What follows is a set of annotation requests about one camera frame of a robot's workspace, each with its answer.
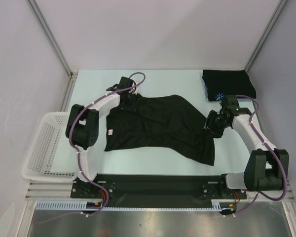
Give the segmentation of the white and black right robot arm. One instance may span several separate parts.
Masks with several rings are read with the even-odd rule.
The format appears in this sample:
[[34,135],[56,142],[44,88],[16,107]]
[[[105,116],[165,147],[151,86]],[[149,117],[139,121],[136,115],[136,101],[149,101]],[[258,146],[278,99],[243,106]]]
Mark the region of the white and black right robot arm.
[[258,192],[263,196],[267,191],[282,191],[278,197],[281,200],[288,189],[289,154],[267,139],[253,121],[256,112],[241,107],[237,99],[235,95],[223,97],[221,110],[210,111],[204,127],[214,138],[221,138],[224,130],[231,127],[250,153],[244,172],[223,175],[224,182],[218,185],[218,193],[229,198],[235,190]]

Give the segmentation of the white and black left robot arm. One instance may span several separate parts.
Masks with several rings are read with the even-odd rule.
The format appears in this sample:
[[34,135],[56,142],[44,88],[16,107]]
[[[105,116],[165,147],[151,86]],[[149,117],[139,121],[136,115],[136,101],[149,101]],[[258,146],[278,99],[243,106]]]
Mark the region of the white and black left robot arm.
[[65,135],[75,149],[78,163],[77,178],[84,181],[82,192],[92,198],[98,194],[99,185],[93,182],[97,171],[88,163],[88,152],[99,136],[99,120],[111,109],[120,105],[128,95],[136,95],[138,87],[145,81],[144,73],[133,73],[121,77],[120,82],[109,87],[104,95],[88,105],[74,104],[71,108]]

